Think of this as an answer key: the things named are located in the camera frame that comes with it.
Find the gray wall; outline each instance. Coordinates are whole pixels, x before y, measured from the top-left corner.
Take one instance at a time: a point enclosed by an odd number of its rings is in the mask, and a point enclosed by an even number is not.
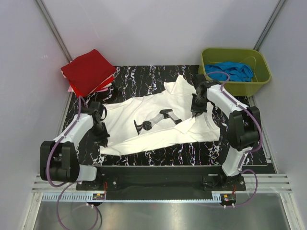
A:
[[[199,65],[206,47],[253,48],[278,0],[44,0],[73,57]]]
[[[66,60],[34,0],[0,2],[0,228],[20,229],[39,168],[54,138],[68,85]]]
[[[277,167],[287,173],[307,226],[307,1],[288,1],[261,52],[272,81],[256,95]]]

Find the blue garment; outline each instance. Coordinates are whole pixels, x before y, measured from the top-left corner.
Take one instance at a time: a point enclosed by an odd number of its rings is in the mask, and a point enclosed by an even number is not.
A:
[[[243,63],[236,63],[232,61],[221,62],[215,65],[205,65],[206,73],[213,71],[222,71],[230,75],[230,81],[251,81],[254,76],[253,70],[250,66]],[[227,80],[227,76],[222,73],[213,73],[209,75],[210,78],[219,81]]]

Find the white t-shirt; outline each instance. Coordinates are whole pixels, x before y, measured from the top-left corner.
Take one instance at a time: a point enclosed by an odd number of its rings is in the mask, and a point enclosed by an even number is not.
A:
[[[176,82],[164,82],[164,87],[162,93],[105,105],[107,116],[104,122],[110,137],[108,147],[101,146],[100,153],[121,156],[175,144],[219,139],[220,128],[212,119],[211,103],[207,104],[207,113],[192,117],[192,94],[195,93],[192,85],[179,75]],[[134,120],[141,125],[164,109],[172,109],[182,122],[176,125],[170,118],[162,119],[150,130],[142,129],[138,134]]]

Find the folded red garment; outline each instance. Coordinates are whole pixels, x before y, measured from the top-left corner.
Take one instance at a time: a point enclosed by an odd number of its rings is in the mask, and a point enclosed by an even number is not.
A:
[[[107,80],[105,80],[104,82],[102,82],[102,83],[94,90],[94,92],[102,90],[106,85],[110,84],[113,80],[114,80],[114,77],[113,77],[113,76],[109,77]],[[82,93],[78,90],[78,88],[75,87],[75,86],[73,85],[73,83],[71,83],[70,81],[69,81],[69,84],[71,85],[71,87],[72,87],[72,89],[73,89],[73,91],[75,92],[75,94],[76,94],[77,97],[79,97],[79,96],[81,96],[81,97],[86,97],[86,96],[87,96],[87,95],[82,94]]]
[[[112,66],[97,50],[77,57],[61,68],[75,93],[87,96],[93,92],[116,68]]]

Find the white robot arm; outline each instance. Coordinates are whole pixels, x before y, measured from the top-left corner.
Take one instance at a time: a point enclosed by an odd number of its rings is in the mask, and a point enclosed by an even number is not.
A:
[[[255,106],[248,107],[228,92],[226,96],[221,91],[219,81],[206,80],[203,74],[196,75],[192,81],[196,89],[191,106],[193,116],[206,113],[207,103],[213,102],[228,118],[227,137],[230,147],[218,182],[222,185],[233,184],[240,176],[248,152],[258,145],[260,139],[256,125],[240,107],[247,109],[261,126],[259,109]]]
[[[51,150],[57,143],[50,161],[49,174],[52,181],[75,182],[94,181],[97,176],[97,168],[81,165],[78,162],[76,147],[90,130],[94,142],[107,146],[107,138],[110,136],[106,125],[101,121],[103,113],[106,116],[106,108],[99,102],[92,102],[89,108],[81,108],[81,113],[75,115],[67,128],[52,141],[44,141],[40,150],[40,174],[43,180],[47,180],[47,162]]]

